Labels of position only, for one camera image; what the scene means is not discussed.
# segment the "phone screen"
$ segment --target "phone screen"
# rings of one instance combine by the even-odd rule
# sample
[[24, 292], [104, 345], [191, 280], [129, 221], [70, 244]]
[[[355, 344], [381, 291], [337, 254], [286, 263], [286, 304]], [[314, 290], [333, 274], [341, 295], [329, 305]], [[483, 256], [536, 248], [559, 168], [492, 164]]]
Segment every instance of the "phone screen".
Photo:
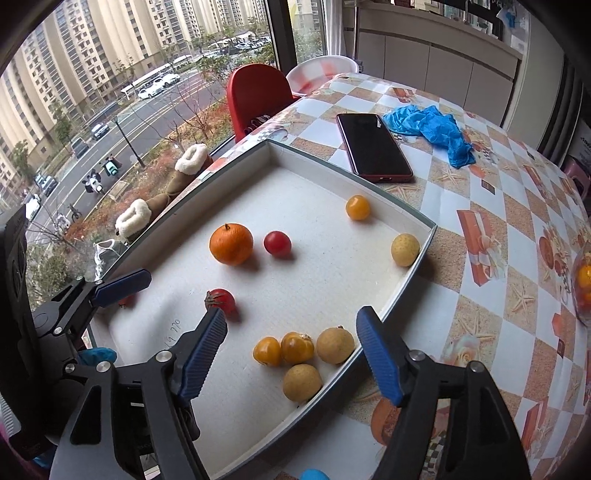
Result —
[[378, 115], [342, 113], [337, 118], [358, 175], [412, 177], [404, 154]]

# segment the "table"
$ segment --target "table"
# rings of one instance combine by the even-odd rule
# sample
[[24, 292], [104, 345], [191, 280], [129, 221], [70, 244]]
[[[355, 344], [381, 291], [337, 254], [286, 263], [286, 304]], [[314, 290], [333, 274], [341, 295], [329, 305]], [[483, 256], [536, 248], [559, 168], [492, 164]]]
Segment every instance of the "table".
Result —
[[[574, 184], [536, 150], [429, 93], [341, 74], [236, 144], [181, 196], [266, 138], [350, 171], [336, 115], [383, 115], [409, 103], [452, 114], [474, 145], [476, 164], [456, 170], [445, 150], [395, 135], [415, 180], [380, 186], [438, 224], [420, 275], [397, 308], [402, 336], [438, 361], [486, 365], [514, 418], [533, 478], [543, 479], [588, 417], [591, 352], [587, 329], [574, 315], [570, 269], [591, 229]], [[435, 477], [448, 414], [449, 403], [440, 401], [424, 479]], [[289, 480], [317, 468], [333, 480], [369, 479], [396, 418], [370, 377], [305, 441], [264, 455], [232, 478]]]

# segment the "white chair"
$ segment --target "white chair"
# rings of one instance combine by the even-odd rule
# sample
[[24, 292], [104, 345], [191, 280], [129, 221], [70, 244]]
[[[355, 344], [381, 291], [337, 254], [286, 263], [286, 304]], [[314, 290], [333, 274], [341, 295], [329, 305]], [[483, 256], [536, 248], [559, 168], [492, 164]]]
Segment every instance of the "white chair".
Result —
[[300, 63], [287, 74], [291, 93], [305, 96], [339, 73], [358, 73], [359, 65], [349, 57], [324, 55]]

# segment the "metal screw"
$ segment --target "metal screw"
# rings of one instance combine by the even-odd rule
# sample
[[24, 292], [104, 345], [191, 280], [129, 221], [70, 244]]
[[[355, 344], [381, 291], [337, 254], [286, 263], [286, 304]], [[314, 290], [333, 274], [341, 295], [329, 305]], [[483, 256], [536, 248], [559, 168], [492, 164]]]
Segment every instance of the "metal screw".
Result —
[[103, 373], [106, 372], [109, 368], [111, 368], [111, 364], [107, 361], [101, 362], [96, 366], [96, 371]]
[[164, 363], [168, 362], [172, 357], [173, 354], [171, 354], [168, 350], [162, 350], [156, 354], [156, 361]]
[[470, 362], [470, 370], [476, 374], [481, 374], [485, 370], [485, 367], [478, 361], [472, 361]]
[[420, 350], [410, 350], [408, 356], [415, 362], [421, 362], [422, 360], [425, 360], [425, 354]]

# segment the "white tray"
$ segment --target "white tray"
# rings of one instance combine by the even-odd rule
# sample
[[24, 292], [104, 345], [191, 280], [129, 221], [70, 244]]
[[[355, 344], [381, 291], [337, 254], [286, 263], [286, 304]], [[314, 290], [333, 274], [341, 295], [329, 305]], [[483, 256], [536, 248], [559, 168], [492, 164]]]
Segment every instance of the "white tray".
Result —
[[[372, 217], [353, 222], [345, 203], [366, 196]], [[245, 225], [254, 257], [240, 267], [218, 263], [209, 252], [212, 232], [224, 223]], [[114, 348], [118, 364], [144, 362], [193, 330], [214, 288], [236, 298], [241, 322], [213, 362], [193, 410], [201, 437], [195, 447], [212, 478], [219, 478], [278, 439], [347, 370], [314, 358], [324, 387], [304, 407], [283, 396], [287, 367], [267, 368], [252, 358], [264, 336], [289, 331], [314, 340], [342, 325], [355, 337], [355, 318], [371, 305], [384, 320], [415, 273], [435, 224], [411, 206], [325, 161], [271, 140], [231, 161], [156, 221], [111, 268], [108, 277], [147, 268], [152, 284], [135, 307], [102, 310], [93, 322], [96, 343]], [[276, 260], [262, 245], [280, 230], [291, 238], [293, 261]], [[397, 267], [392, 240], [408, 232], [420, 241], [419, 259]]]

